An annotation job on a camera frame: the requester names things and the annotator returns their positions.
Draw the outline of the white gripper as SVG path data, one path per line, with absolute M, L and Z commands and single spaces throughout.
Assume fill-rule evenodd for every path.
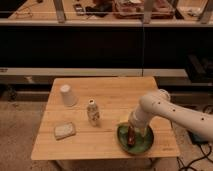
M 148 118 L 145 115 L 137 115 L 132 112 L 129 116 L 128 122 L 132 127 L 138 129 L 142 136 L 145 135 L 148 126 Z

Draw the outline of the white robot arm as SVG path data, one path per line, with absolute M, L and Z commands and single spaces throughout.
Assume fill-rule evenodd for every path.
M 213 142 L 213 116 L 171 103 L 170 94 L 163 89 L 144 94 L 139 99 L 137 108 L 130 114 L 128 122 L 145 130 L 155 116 L 173 121 Z

